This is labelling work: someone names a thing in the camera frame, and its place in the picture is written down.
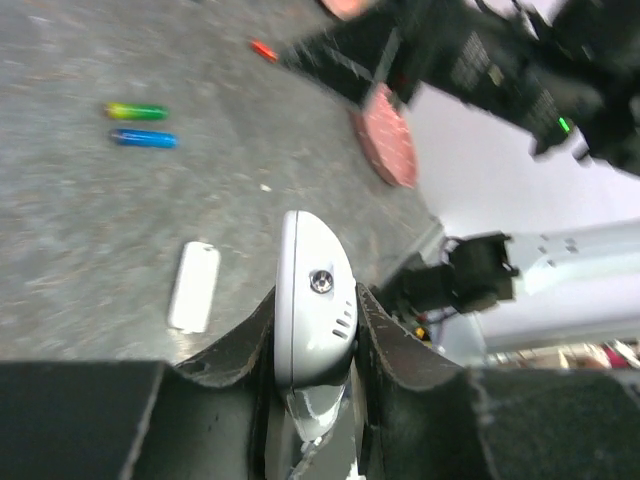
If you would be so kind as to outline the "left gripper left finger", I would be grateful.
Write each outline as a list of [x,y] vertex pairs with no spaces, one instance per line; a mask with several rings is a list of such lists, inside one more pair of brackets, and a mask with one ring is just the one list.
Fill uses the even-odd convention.
[[1,366],[5,479],[262,479],[274,299],[179,365]]

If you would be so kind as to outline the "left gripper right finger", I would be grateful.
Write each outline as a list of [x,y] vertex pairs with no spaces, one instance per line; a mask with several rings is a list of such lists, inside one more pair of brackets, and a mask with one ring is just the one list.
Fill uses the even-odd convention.
[[464,368],[356,288],[369,479],[635,479],[635,369]]

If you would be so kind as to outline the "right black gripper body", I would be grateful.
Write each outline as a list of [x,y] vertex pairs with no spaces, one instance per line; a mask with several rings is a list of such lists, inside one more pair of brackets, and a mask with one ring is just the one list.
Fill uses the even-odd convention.
[[277,65],[365,108],[387,85],[408,103],[420,84],[427,9],[367,9],[278,50]]

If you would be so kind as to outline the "red battery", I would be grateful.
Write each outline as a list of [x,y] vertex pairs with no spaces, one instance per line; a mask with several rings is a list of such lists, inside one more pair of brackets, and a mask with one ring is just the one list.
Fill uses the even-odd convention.
[[271,47],[266,45],[265,43],[253,39],[250,41],[251,50],[258,54],[262,59],[266,60],[271,64],[275,64],[278,62],[278,54]]

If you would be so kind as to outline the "white battery cover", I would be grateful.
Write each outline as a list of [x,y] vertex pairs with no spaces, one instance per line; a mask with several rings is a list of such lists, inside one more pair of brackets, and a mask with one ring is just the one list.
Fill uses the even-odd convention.
[[168,312],[168,325],[185,334],[204,333],[209,324],[221,255],[211,244],[184,245]]

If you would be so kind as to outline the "white remote control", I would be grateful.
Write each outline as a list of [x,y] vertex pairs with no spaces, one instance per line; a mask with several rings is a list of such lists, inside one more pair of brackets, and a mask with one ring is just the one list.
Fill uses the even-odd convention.
[[274,310],[274,379],[298,435],[334,426],[353,358],[356,280],[331,228],[303,210],[285,214]]

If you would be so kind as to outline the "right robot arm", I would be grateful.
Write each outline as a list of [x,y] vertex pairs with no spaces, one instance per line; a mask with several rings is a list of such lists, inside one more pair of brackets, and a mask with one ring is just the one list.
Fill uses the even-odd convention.
[[[639,172],[639,5],[566,1],[551,21],[516,4],[381,1],[283,47],[277,64],[343,99],[364,152],[397,166],[411,149],[401,110],[421,85],[529,132],[535,156],[579,131],[577,161]],[[428,266],[411,256],[378,289],[439,343],[447,322],[561,283],[639,269],[639,226],[449,240]]]

